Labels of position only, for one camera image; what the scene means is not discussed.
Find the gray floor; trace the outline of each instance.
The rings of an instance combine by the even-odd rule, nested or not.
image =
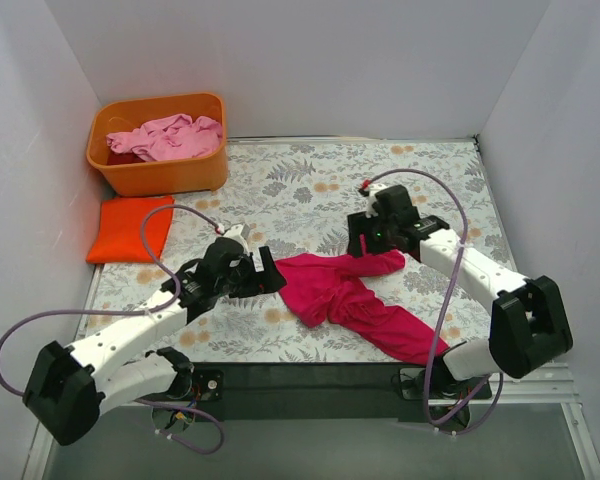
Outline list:
[[[484,407],[472,408],[477,418]],[[390,419],[226,422],[227,443],[208,457],[153,435],[149,416],[146,407],[108,413],[75,445],[54,446],[45,478],[583,478],[555,404],[500,405],[482,428],[456,440]],[[215,442],[210,424],[191,430],[192,441]]]

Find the cable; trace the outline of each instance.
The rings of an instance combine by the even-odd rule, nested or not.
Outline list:
[[[175,303],[177,301],[178,297],[180,296],[180,292],[181,292],[180,280],[178,279],[176,274],[174,272],[172,272],[164,263],[162,263],[160,261],[160,259],[158,258],[158,256],[153,252],[153,250],[151,249],[151,246],[149,245],[149,242],[147,241],[147,235],[146,235],[146,227],[147,227],[147,222],[149,221],[149,219],[151,217],[153,217],[156,213],[161,212],[162,210],[170,210],[170,209],[185,210],[187,212],[193,213],[194,215],[197,215],[198,217],[202,218],[207,223],[211,224],[211,226],[213,226],[216,233],[222,233],[222,231],[223,231],[223,227],[220,224],[213,221],[212,219],[207,217],[205,214],[199,212],[195,208],[187,207],[185,205],[178,205],[178,204],[163,205],[161,207],[151,210],[147,214],[147,216],[142,221],[142,225],[140,227],[140,238],[142,239],[142,245],[144,246],[145,250],[151,257],[153,262],[163,272],[165,272],[167,275],[169,275],[169,277],[171,277],[171,279],[174,281],[175,291],[174,291],[173,296],[169,300],[167,300],[163,304],[156,305],[155,307],[147,309],[147,310],[136,310],[136,311],[131,311],[131,312],[125,312],[123,310],[61,309],[61,310],[48,310],[46,312],[36,313],[35,315],[31,315],[29,317],[26,317],[26,318],[20,320],[15,325],[13,325],[11,328],[9,328],[2,335],[2,337],[0,337],[0,353],[2,352],[2,347],[4,346],[5,342],[11,335],[13,335],[17,330],[22,328],[24,325],[26,325],[30,322],[33,322],[34,320],[38,320],[40,318],[52,317],[52,316],[57,316],[57,315],[109,315],[109,316],[124,316],[124,317],[141,317],[143,315],[146,315],[147,312],[156,313],[161,310],[164,310],[165,308],[168,308],[173,303]],[[24,392],[17,390],[15,387],[11,386],[11,384],[9,384],[9,382],[7,382],[5,380],[4,376],[2,375],[1,370],[0,370],[0,385],[5,390],[7,390],[8,392],[10,392],[14,395],[17,395],[19,397],[22,397],[24,395]],[[202,410],[198,410],[196,408],[188,408],[188,407],[180,407],[180,406],[176,406],[176,405],[169,405],[168,403],[149,402],[147,400],[142,400],[142,399],[137,399],[136,402],[141,403],[143,405],[148,405],[148,406],[151,406],[154,408],[165,408],[165,409],[169,409],[169,410],[179,410],[181,412],[189,412],[189,413],[192,413],[193,415],[199,415],[203,418],[206,418],[207,420],[212,422],[216,426],[218,431],[220,432],[220,441],[218,442],[218,444],[215,447],[213,447],[211,449],[203,449],[203,448],[197,447],[196,445],[193,445],[192,443],[179,438],[177,435],[167,434],[164,432],[164,430],[161,430],[161,433],[163,435],[165,435],[165,436],[169,435],[168,438],[172,438],[176,442],[180,443],[181,445],[184,445],[185,447],[189,448],[190,450],[193,450],[194,452],[200,453],[202,455],[208,455],[208,454],[217,452],[220,449],[220,447],[222,447],[222,444],[224,443],[224,431],[222,429],[222,425],[216,418],[214,418],[212,415],[209,415],[206,412],[203,412]]]
[[[443,415],[442,417],[436,418],[436,419],[431,417],[431,412],[429,411],[429,394],[430,394],[430,388],[431,388],[431,372],[433,369],[433,359],[435,358],[435,355],[436,355],[438,340],[440,339],[440,332],[442,331],[442,325],[444,324],[444,317],[447,313],[447,309],[449,308],[449,303],[451,302],[451,296],[453,295],[453,289],[455,288],[456,283],[458,282],[458,274],[460,272],[460,264],[462,263],[462,257],[464,255],[464,249],[465,249],[465,245],[467,243],[467,237],[469,236],[469,220],[467,219],[467,214],[464,211],[464,208],[462,208],[462,204],[460,203],[460,200],[453,193],[453,191],[438,177],[436,177],[435,175],[432,175],[428,172],[425,172],[423,170],[417,170],[414,168],[395,168],[392,170],[387,170],[386,172],[376,175],[375,177],[371,178],[370,180],[365,180],[362,183],[362,188],[367,188],[373,182],[376,182],[376,181],[380,180],[381,178],[386,177],[387,175],[392,175],[394,173],[415,173],[417,175],[422,175],[424,177],[429,178],[430,180],[433,180],[438,185],[440,185],[444,189],[444,191],[447,192],[447,194],[449,194],[449,196],[451,197],[451,200],[453,200],[453,203],[455,203],[456,208],[458,209],[458,212],[460,213],[460,217],[462,218],[462,234],[460,235],[458,255],[457,255],[456,261],[453,265],[453,270],[451,271],[451,276],[449,277],[449,286],[447,287],[447,291],[444,294],[444,299],[442,300],[442,306],[440,307],[440,314],[438,315],[438,321],[436,323],[436,328],[435,328],[435,332],[434,332],[434,336],[433,336],[433,342],[431,343],[431,347],[429,348],[429,356],[427,358],[427,365],[425,367],[425,374],[424,374],[424,392],[423,392],[424,414],[425,414],[425,418],[427,419],[427,421],[431,425],[433,425],[434,427],[437,428],[440,425],[443,425],[445,422],[447,422],[451,418],[453,418],[454,415],[456,415],[462,408],[464,408],[469,403],[469,401],[471,401],[471,399],[477,395],[477,393],[482,389],[482,387],[489,380],[488,376],[485,376],[484,378],[482,378],[482,380],[480,380],[478,385],[476,385],[476,387],[464,399],[462,399],[460,402],[458,402],[454,406],[454,408],[452,408],[451,411],[449,411],[446,415]],[[474,431],[476,428],[480,427],[480,425],[482,425],[487,420],[489,415],[491,415],[491,413],[495,409],[495,407],[498,403],[498,400],[500,399],[500,394],[502,393],[503,385],[504,385],[504,376],[502,375],[502,373],[500,373],[498,391],[496,392],[495,396],[493,397],[493,402],[491,403],[491,405],[489,406],[489,408],[487,409],[485,414],[482,416],[482,418],[480,418],[480,420],[478,420],[474,425],[472,425],[471,427],[466,428],[464,430],[461,430],[460,432],[454,431],[454,432],[444,432],[444,433],[446,433],[448,435],[453,435],[453,436],[464,435],[464,434],[470,433],[470,432]]]

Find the table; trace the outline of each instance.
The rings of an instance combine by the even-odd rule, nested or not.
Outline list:
[[[302,252],[340,255],[346,250],[346,216],[365,200],[360,183],[396,167],[412,167],[440,177],[458,195],[470,221],[469,241],[508,268],[512,258],[490,195],[484,170],[470,141],[409,142],[247,142],[228,147],[230,176],[216,192],[176,195],[225,226],[251,226],[252,249],[268,245],[274,258]],[[460,216],[436,184],[416,175],[388,177],[404,184],[424,215],[435,214],[458,232]],[[213,232],[199,218],[175,211],[163,261],[176,268],[200,257]],[[132,310],[159,288],[165,274],[142,264],[107,264],[99,276],[93,306]],[[413,260],[391,275],[366,279],[386,304],[402,305],[434,326],[448,279]],[[91,316],[80,328],[91,335],[115,317]],[[457,289],[442,331],[450,345],[484,337],[490,317]],[[386,362],[393,359],[341,326],[325,322],[309,329],[279,295],[222,299],[214,310],[152,348],[173,345],[196,362]]]

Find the robotic arm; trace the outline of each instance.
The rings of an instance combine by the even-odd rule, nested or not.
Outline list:
[[[122,318],[85,339],[62,347],[52,342],[38,354],[24,392],[24,404],[60,445],[69,445],[100,415],[144,395],[165,392],[173,399],[191,391],[193,365],[171,347],[129,360],[211,310],[222,296],[246,298],[280,290],[285,280],[268,247],[261,261],[249,253],[249,227],[235,225],[211,244],[202,259],[180,267],[178,301],[156,313],[150,309],[175,294],[169,279],[140,305],[143,316]]]
[[[367,210],[347,217],[348,253],[379,254],[398,249],[450,276],[460,239],[435,216],[421,218],[402,185],[372,184],[360,193]],[[451,348],[434,361],[438,387],[503,372],[521,378],[573,346],[558,286],[542,276],[529,279],[465,247],[459,285],[491,312],[488,339]]]

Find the crumpled red cloth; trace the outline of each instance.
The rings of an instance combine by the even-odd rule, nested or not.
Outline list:
[[[386,354],[407,363],[425,365],[433,330],[400,306],[386,306],[359,277],[401,270],[405,257],[398,251],[382,255],[319,257],[309,253],[278,260],[287,280],[280,296],[307,327],[327,318],[359,333]],[[449,346],[440,339],[437,354]]]

